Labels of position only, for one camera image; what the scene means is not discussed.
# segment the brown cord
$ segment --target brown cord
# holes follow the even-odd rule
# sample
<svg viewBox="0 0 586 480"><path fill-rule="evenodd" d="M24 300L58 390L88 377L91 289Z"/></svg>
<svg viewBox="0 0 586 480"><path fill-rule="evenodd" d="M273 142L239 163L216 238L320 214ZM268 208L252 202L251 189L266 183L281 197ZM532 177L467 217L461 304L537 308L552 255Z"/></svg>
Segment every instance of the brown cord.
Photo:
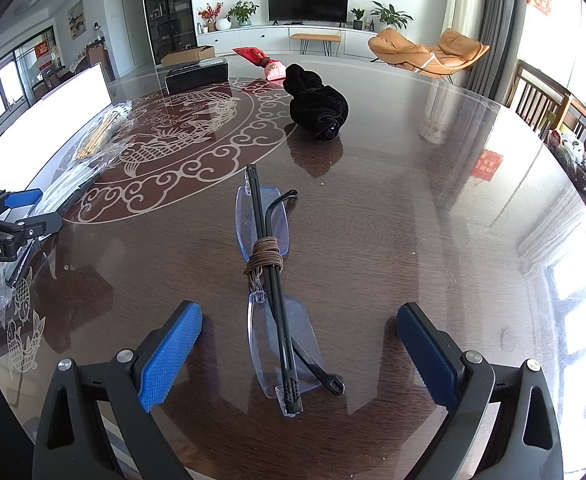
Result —
<svg viewBox="0 0 586 480"><path fill-rule="evenodd" d="M253 245L253 252L244 269L244 274L249 278L250 292L262 289L262 267L266 265L278 266L279 270L282 270L284 265L275 236L260 238Z"/></svg>

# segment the white vase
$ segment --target white vase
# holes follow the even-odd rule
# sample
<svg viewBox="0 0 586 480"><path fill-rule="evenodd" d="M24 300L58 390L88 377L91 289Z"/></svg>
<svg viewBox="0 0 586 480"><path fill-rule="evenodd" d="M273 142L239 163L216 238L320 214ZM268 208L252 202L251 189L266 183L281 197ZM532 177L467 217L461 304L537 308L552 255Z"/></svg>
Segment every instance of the white vase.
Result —
<svg viewBox="0 0 586 480"><path fill-rule="evenodd" d="M231 28L231 22L228 18L220 18L215 22L215 28L217 28L217 30L228 30Z"/></svg>

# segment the silver bolt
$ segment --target silver bolt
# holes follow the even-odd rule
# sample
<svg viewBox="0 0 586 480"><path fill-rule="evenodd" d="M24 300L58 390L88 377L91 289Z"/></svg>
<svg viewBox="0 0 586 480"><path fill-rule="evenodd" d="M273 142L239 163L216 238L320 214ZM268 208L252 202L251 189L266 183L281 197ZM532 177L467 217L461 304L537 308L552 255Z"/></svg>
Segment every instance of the silver bolt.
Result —
<svg viewBox="0 0 586 480"><path fill-rule="evenodd" d="M467 358L468 362L473 363L474 365L479 365L482 362L482 354L475 350L469 350L464 354L464 357Z"/></svg>
<svg viewBox="0 0 586 480"><path fill-rule="evenodd" d="M65 357L57 363L57 369L61 372L65 372L71 367L71 365L73 365L73 362L68 357Z"/></svg>
<svg viewBox="0 0 586 480"><path fill-rule="evenodd" d="M535 359L527 359L527 368L532 372L539 372L542 369L540 363L535 361Z"/></svg>
<svg viewBox="0 0 586 480"><path fill-rule="evenodd" d="M120 350L118 352L118 361L120 363L130 363L131 359L133 358L133 351L132 350Z"/></svg>

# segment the black cloth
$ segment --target black cloth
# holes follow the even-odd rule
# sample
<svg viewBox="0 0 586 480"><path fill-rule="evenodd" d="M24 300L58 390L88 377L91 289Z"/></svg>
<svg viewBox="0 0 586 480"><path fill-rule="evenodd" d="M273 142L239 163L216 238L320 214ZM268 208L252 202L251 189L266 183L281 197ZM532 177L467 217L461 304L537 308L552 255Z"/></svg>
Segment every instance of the black cloth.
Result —
<svg viewBox="0 0 586 480"><path fill-rule="evenodd" d="M349 104L339 91L323 85L319 75L298 64L287 67L284 89L293 96L291 119L316 140L326 142L337 137L349 115Z"/></svg>

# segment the television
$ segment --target television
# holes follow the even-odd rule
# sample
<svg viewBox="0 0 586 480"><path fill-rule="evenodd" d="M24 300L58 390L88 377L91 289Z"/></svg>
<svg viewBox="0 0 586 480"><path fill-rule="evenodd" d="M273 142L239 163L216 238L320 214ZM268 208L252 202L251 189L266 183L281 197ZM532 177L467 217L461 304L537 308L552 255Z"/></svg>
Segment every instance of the television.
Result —
<svg viewBox="0 0 586 480"><path fill-rule="evenodd" d="M346 22L348 0L269 0L269 20Z"/></svg>

